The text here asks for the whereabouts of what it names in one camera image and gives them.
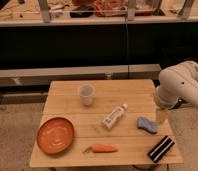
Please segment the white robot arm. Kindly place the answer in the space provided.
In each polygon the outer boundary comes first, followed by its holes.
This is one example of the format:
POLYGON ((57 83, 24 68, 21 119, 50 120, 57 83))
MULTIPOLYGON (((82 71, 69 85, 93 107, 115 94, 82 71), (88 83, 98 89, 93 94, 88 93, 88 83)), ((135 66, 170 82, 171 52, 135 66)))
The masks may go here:
POLYGON ((160 71, 160 85, 154 90, 154 102, 157 105, 156 122, 164 123, 168 111, 179 99, 190 103, 198 109, 198 63, 185 61, 160 71))

